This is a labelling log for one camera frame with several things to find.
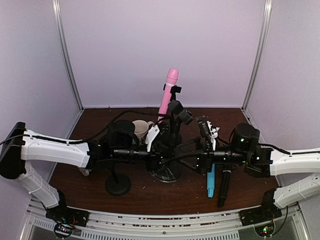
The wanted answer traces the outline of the taped base microphone stand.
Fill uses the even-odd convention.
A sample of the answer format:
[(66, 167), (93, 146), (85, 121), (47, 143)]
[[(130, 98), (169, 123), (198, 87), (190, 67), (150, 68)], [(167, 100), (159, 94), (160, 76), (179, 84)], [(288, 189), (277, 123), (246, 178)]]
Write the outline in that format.
[(156, 163), (151, 164), (151, 175), (163, 183), (174, 183), (182, 175), (178, 163), (174, 160), (177, 146), (182, 143), (181, 125), (192, 122), (192, 114), (178, 100), (168, 104), (169, 122), (159, 122), (159, 133), (152, 141), (151, 149), (155, 152)]

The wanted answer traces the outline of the pink toy microphone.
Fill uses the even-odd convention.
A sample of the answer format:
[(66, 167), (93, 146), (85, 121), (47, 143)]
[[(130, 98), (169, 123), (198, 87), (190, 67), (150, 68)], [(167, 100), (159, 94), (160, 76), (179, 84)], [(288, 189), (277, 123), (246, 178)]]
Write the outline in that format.
[(179, 71), (175, 68), (170, 68), (166, 77), (166, 82), (164, 85), (164, 93), (162, 97), (162, 101), (160, 104), (160, 108), (158, 110), (158, 114), (165, 115), (168, 110), (168, 104), (171, 99), (171, 89), (174, 87), (178, 81)]

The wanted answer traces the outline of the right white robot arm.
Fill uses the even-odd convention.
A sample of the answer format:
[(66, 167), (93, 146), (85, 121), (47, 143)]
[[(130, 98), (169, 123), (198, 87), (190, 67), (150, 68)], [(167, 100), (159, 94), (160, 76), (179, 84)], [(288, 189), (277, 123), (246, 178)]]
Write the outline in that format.
[(213, 146), (210, 136), (200, 149), (175, 156), (182, 162), (196, 158), (195, 169), (210, 171), (212, 165), (244, 165), (244, 172), (254, 178), (268, 178), (293, 173), (309, 176), (285, 187), (266, 191), (261, 207), (283, 209), (288, 205), (320, 193), (320, 150), (284, 150), (272, 144), (259, 143), (260, 131), (248, 123), (239, 123), (225, 146)]

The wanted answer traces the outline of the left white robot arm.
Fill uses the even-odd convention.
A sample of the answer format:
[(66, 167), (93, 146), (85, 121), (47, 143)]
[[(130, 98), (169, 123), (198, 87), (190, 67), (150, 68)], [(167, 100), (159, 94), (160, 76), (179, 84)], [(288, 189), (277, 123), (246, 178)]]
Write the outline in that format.
[(38, 134), (27, 130), (25, 123), (17, 122), (1, 142), (0, 175), (20, 183), (30, 195), (40, 200), (51, 217), (66, 220), (73, 214), (64, 194), (44, 181), (31, 161), (62, 163), (85, 170), (109, 168), (111, 177), (106, 180), (105, 188), (112, 196), (122, 196), (130, 190), (131, 180), (127, 175), (115, 172), (116, 162), (144, 161), (147, 169), (153, 171), (174, 157), (172, 146), (161, 146), (156, 142), (160, 135), (158, 125), (147, 128), (144, 145), (140, 145), (135, 125), (129, 120), (112, 121), (106, 130), (106, 135), (99, 140), (69, 140)]

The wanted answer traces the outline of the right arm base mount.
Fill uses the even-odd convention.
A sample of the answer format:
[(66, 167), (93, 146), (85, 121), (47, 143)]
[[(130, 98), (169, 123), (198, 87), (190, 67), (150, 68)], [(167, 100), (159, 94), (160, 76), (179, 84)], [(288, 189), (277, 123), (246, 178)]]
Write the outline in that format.
[(254, 225), (255, 233), (263, 239), (275, 236), (283, 228), (288, 218), (289, 208), (287, 206), (282, 224), (276, 227), (275, 219), (282, 217), (283, 213), (282, 210), (275, 205), (275, 191), (275, 188), (266, 191), (263, 194), (260, 206), (239, 212), (242, 226)]

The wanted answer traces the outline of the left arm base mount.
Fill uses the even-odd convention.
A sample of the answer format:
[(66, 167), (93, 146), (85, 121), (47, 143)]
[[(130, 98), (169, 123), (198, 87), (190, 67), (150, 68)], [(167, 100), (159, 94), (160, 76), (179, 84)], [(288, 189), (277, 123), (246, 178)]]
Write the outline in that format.
[(90, 213), (86, 210), (70, 208), (67, 206), (65, 195), (58, 190), (58, 205), (53, 208), (44, 208), (46, 217), (55, 222), (53, 233), (59, 239), (70, 237), (76, 227), (86, 227)]

